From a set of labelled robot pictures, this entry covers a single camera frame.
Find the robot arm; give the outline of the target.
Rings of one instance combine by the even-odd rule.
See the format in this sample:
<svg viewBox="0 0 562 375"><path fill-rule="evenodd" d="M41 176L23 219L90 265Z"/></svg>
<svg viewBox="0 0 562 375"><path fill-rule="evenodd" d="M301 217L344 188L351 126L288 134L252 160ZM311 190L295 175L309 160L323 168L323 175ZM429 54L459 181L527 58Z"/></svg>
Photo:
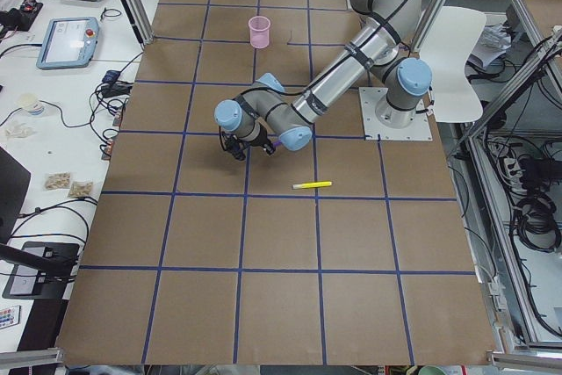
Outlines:
<svg viewBox="0 0 562 375"><path fill-rule="evenodd" d="M349 1L365 18L364 26L291 103L284 101L287 94L277 78L266 73L235 98L217 104L214 119L224 151L239 161L251 147L272 155L276 145L269 129L286 149L302 149L312 139L314 121L366 72L387 88L377 107L378 119L395 128L409 124L432 83L425 61L399 55L399 44L421 17L422 0Z"/></svg>

